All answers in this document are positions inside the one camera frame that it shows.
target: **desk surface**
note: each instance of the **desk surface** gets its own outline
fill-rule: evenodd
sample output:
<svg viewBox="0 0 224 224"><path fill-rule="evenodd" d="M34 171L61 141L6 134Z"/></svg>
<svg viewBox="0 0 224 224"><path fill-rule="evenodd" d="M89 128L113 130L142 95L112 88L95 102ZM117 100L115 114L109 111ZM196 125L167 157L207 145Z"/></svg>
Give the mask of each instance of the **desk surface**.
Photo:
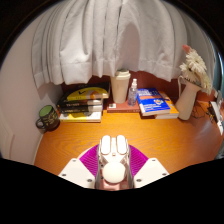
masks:
<svg viewBox="0 0 224 224"><path fill-rule="evenodd" d="M223 138L216 123L197 104L199 119L156 120L139 113L103 112L101 123L63 123L43 135L34 165L58 175L71 158L99 144L104 135L124 135L148 158L156 157L171 174L215 158Z"/></svg>

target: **white vase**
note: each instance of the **white vase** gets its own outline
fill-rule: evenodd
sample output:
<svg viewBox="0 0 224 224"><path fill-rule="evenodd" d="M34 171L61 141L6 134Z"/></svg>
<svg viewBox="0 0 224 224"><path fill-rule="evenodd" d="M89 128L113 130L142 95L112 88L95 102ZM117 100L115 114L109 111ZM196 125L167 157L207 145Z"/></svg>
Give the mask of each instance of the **white vase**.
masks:
<svg viewBox="0 0 224 224"><path fill-rule="evenodd" d="M188 82L187 80L185 81L186 81L186 87L175 104L175 107L179 111L179 118L182 120L188 120L190 118L197 92L201 90L200 86Z"/></svg>

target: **white bottle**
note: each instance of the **white bottle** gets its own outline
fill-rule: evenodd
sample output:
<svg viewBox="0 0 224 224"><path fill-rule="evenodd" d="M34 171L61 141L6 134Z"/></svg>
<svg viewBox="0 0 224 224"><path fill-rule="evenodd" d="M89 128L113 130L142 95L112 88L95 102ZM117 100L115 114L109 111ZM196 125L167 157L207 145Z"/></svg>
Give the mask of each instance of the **white bottle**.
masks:
<svg viewBox="0 0 224 224"><path fill-rule="evenodd" d="M128 105L129 106L134 106L136 103L137 99L137 79L133 79L132 85L129 88L128 92Z"/></svg>

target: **stack of books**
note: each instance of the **stack of books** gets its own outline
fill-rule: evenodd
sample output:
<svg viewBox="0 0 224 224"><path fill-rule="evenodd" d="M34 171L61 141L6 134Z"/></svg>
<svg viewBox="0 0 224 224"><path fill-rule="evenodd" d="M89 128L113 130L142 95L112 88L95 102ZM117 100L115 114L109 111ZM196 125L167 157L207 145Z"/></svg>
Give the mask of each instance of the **stack of books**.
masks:
<svg viewBox="0 0 224 224"><path fill-rule="evenodd" d="M177 118L179 112L171 99L156 88L138 89L137 100L142 116L154 115L156 119Z"/></svg>
<svg viewBox="0 0 224 224"><path fill-rule="evenodd" d="M110 82L79 84L58 101L62 122L100 122L103 100L109 98Z"/></svg>

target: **mug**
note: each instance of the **mug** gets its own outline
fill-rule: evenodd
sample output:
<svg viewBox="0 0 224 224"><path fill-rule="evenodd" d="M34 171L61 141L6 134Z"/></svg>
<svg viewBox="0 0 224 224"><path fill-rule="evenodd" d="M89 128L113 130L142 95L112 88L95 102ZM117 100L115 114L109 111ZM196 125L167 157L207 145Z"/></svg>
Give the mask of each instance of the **mug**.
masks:
<svg viewBox="0 0 224 224"><path fill-rule="evenodd" d="M39 112L39 117L40 118L36 121L36 126L39 129L44 129L45 131L53 131L60 124L59 117L55 109L51 105L43 107Z"/></svg>

